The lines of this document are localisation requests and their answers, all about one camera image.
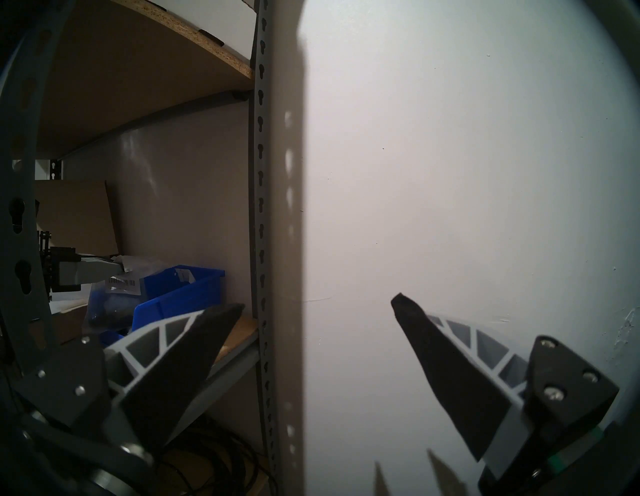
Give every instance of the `cardboard box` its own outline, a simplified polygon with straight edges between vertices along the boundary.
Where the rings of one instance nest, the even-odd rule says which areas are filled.
[[[34,181],[40,202],[36,223],[51,233],[53,246],[68,246],[76,253],[119,253],[104,181]]]

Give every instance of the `white wall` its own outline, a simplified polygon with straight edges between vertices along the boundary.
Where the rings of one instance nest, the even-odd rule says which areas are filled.
[[[106,179],[120,248],[226,271],[228,302],[251,314],[248,105],[201,111],[66,157],[65,179]],[[255,371],[211,413],[262,451]]]
[[[624,394],[640,353],[624,327],[640,307],[637,83],[579,1],[275,7],[288,493],[371,495],[379,462],[392,495],[438,494],[431,449],[477,494],[483,465],[389,301],[401,291],[527,347],[552,334]]]

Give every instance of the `black plastic part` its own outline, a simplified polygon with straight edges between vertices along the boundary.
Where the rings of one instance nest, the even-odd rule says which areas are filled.
[[[76,394],[82,386],[84,392]],[[100,424],[111,409],[104,352],[97,338],[59,347],[40,367],[15,384],[15,391],[53,426],[100,439]]]
[[[594,374],[597,382],[583,377],[585,372]],[[545,395],[549,386],[563,392],[562,400]],[[499,480],[489,470],[483,472],[478,482],[483,496],[511,494],[549,480],[549,456],[593,429],[617,393],[616,385],[589,362],[557,340],[538,336],[529,357],[523,407],[534,431]],[[537,470],[538,476],[532,477]]]
[[[153,455],[200,390],[243,309],[236,304],[205,310],[120,403],[133,431]]]
[[[524,412],[539,427],[543,441],[557,451],[602,420],[618,388],[562,343],[553,340],[554,348],[543,346],[545,339],[550,338],[536,338],[529,357]],[[594,374],[597,382],[583,377],[585,372]],[[564,399],[550,400],[545,395],[548,386],[562,390]]]
[[[511,406],[509,399],[440,332],[416,302],[398,294],[391,306],[434,395],[471,454],[480,460]]]
[[[75,436],[44,424],[30,415],[23,415],[22,425],[36,445],[44,453],[61,453],[74,460],[78,469],[85,468],[86,474],[96,468],[127,483],[141,495],[153,494],[156,477],[147,463],[117,446],[110,446]]]

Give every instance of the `metal bracket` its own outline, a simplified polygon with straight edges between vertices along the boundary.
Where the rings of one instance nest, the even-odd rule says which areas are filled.
[[[49,161],[49,179],[62,179],[62,159]]]
[[[25,34],[0,81],[0,315],[22,373],[57,346],[36,236],[35,150],[47,75],[72,0],[54,2]],[[40,319],[38,332],[29,322]]]
[[[249,100],[249,229],[251,245],[252,307],[259,324],[260,362],[257,366],[260,419],[264,452],[269,469],[282,491],[278,471],[277,410],[271,322],[271,273],[269,254],[269,109],[271,98],[271,32],[275,0],[257,0],[252,69],[255,88]]]

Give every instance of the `barcode label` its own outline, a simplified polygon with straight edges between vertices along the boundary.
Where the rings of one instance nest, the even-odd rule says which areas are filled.
[[[136,285],[135,279],[120,279],[116,276],[111,277],[111,279],[109,279],[109,282],[112,284],[124,284],[125,286],[131,287],[134,287]]]
[[[140,296],[140,281],[134,278],[112,276],[106,282],[106,292],[135,294]]]

